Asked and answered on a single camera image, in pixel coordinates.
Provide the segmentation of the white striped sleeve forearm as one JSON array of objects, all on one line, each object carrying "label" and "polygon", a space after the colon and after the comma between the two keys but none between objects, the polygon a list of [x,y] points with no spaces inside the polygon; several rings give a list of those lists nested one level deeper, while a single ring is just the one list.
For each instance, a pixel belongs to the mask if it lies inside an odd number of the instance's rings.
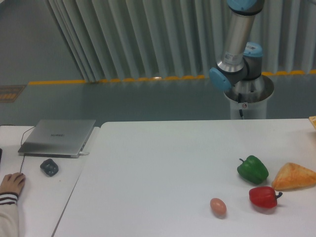
[{"label": "white striped sleeve forearm", "polygon": [[0,194],[0,236],[19,236],[19,214],[16,193]]}]

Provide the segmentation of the person's bare hand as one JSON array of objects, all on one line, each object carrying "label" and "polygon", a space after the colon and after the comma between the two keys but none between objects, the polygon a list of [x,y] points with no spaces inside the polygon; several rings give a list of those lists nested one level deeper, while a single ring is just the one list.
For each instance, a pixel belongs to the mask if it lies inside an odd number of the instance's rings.
[{"label": "person's bare hand", "polygon": [[0,193],[13,193],[20,196],[25,186],[26,176],[23,173],[7,174],[0,185]]}]

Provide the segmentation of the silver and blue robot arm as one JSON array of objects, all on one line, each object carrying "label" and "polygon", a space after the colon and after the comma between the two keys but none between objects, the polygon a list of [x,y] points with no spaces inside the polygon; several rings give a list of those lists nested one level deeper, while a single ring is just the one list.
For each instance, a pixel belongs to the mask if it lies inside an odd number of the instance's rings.
[{"label": "silver and blue robot arm", "polygon": [[241,80],[256,79],[261,75],[262,49],[254,44],[255,53],[245,52],[255,16],[264,6],[263,0],[228,0],[232,11],[223,53],[216,67],[209,70],[213,85],[227,91]]}]

